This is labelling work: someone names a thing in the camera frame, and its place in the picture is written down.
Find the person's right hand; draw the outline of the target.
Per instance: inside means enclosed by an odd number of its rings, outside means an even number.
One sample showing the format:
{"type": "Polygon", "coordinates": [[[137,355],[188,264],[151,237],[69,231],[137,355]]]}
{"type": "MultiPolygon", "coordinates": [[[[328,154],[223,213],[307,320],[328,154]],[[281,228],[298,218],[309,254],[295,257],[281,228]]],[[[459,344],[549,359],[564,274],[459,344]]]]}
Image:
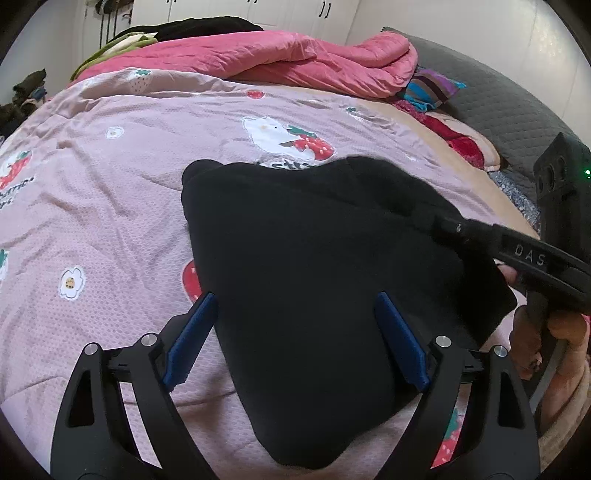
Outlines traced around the person's right hand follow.
{"type": "Polygon", "coordinates": [[[525,295],[526,304],[516,310],[510,334],[511,357],[524,380],[531,380],[542,371],[542,363],[552,354],[551,343],[561,346],[555,373],[550,382],[554,389],[579,383],[586,368],[589,322],[578,312],[554,307],[541,293],[528,291],[522,276],[506,265],[498,266],[508,285],[525,295]]]}

